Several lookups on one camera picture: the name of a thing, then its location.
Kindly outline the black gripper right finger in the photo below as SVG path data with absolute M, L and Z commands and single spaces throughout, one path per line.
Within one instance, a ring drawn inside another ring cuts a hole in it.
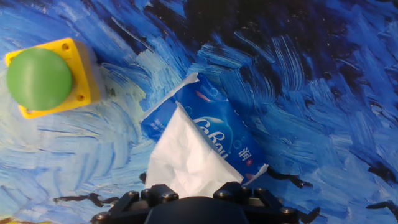
M 213 198 L 237 205 L 249 223 L 299 224 L 298 211 L 285 207 L 267 189 L 252 189 L 237 182 L 227 182 L 214 192 Z

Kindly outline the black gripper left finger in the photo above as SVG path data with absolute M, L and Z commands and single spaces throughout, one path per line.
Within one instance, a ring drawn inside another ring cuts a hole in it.
M 178 193 L 165 184 L 141 192 L 125 193 L 108 211 L 92 217 L 92 224 L 144 224 L 150 211 L 161 204 L 178 200 Z

